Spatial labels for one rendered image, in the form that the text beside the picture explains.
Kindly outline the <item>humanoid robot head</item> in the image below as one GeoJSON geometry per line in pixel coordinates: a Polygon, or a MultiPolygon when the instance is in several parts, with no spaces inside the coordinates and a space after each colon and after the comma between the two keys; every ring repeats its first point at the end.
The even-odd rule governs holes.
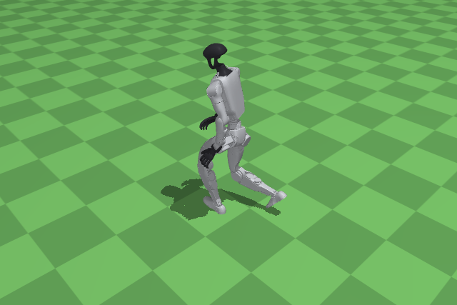
{"type": "Polygon", "coordinates": [[[216,69],[219,72],[219,76],[228,76],[232,72],[231,69],[227,69],[224,64],[218,62],[218,59],[226,52],[227,48],[219,43],[211,44],[203,51],[203,55],[206,57],[210,68],[216,69]],[[211,58],[214,58],[214,65],[211,64],[211,58]]]}

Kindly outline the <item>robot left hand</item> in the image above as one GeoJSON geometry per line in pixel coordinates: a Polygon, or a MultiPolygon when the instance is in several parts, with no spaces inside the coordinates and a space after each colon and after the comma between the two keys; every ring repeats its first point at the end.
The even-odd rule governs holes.
{"type": "Polygon", "coordinates": [[[201,152],[201,154],[204,154],[204,155],[202,155],[200,158],[201,164],[204,165],[204,167],[206,167],[208,169],[208,165],[209,165],[210,161],[212,161],[212,159],[214,158],[215,153],[220,152],[221,148],[222,148],[222,146],[220,146],[217,150],[215,150],[212,145],[211,148],[203,150],[201,152]]]}

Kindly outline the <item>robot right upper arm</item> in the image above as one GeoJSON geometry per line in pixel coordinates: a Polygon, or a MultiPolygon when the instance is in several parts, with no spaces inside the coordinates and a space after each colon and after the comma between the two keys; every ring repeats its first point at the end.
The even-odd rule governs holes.
{"type": "Polygon", "coordinates": [[[240,69],[238,67],[229,67],[229,68],[235,69],[237,71],[237,73],[238,73],[239,78],[240,78],[240,69]]]}

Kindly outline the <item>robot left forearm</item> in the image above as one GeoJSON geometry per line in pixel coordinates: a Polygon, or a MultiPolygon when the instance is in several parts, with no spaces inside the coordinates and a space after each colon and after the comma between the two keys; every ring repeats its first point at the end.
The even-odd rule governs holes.
{"type": "Polygon", "coordinates": [[[223,146],[226,143],[226,133],[227,128],[223,126],[222,120],[217,117],[216,122],[216,139],[214,143],[214,148],[217,150],[220,146],[223,146]]]}

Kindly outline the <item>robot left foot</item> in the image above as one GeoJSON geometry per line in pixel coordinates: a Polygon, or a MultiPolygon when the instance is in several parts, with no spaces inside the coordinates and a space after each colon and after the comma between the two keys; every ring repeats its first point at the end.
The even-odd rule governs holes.
{"type": "Polygon", "coordinates": [[[216,211],[218,214],[226,213],[226,207],[220,203],[219,203],[219,206],[216,206],[213,202],[213,199],[210,196],[205,196],[203,199],[203,202],[205,203],[205,205],[207,205],[209,208],[216,211]]]}

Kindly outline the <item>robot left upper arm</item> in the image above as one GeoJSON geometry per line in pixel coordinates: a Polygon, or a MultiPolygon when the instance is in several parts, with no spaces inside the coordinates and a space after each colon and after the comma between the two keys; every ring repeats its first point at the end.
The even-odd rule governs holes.
{"type": "Polygon", "coordinates": [[[218,114],[217,117],[219,117],[222,120],[223,126],[227,125],[230,119],[226,113],[226,108],[222,99],[223,90],[221,88],[220,82],[215,81],[211,83],[207,87],[206,93],[210,98],[211,103],[213,104],[214,111],[218,114]]]}

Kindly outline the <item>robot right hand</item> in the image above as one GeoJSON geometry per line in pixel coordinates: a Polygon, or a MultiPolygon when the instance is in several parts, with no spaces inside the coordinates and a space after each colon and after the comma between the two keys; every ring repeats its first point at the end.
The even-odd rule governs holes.
{"type": "Polygon", "coordinates": [[[207,130],[207,126],[210,124],[210,123],[213,123],[215,122],[215,119],[216,117],[218,116],[218,114],[215,114],[215,116],[210,116],[209,118],[207,119],[204,119],[201,123],[200,123],[200,129],[202,130],[202,127],[203,127],[203,130],[204,130],[204,127],[206,126],[206,130],[207,130]]]}

